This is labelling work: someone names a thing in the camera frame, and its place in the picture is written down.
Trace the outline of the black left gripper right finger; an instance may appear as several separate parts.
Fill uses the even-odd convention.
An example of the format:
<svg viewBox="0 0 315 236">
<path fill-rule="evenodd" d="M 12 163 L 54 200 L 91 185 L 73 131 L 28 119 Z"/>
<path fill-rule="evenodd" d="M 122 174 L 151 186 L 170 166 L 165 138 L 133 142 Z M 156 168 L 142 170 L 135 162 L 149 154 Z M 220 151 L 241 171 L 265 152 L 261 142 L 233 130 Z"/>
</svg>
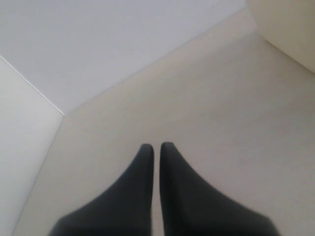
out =
<svg viewBox="0 0 315 236">
<path fill-rule="evenodd" d="M 171 142 L 162 143 L 159 192 L 166 236 L 278 236 L 273 222 L 205 181 Z"/>
</svg>

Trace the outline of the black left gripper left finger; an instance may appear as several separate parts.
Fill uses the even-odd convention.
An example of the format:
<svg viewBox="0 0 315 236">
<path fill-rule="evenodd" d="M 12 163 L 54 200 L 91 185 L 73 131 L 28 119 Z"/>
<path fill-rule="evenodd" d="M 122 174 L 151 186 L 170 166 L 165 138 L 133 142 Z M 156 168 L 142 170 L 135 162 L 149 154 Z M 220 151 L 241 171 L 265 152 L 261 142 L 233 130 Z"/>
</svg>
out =
<svg viewBox="0 0 315 236">
<path fill-rule="evenodd" d="M 124 173 L 100 196 L 60 218 L 51 236 L 150 236 L 154 149 L 142 144 Z"/>
</svg>

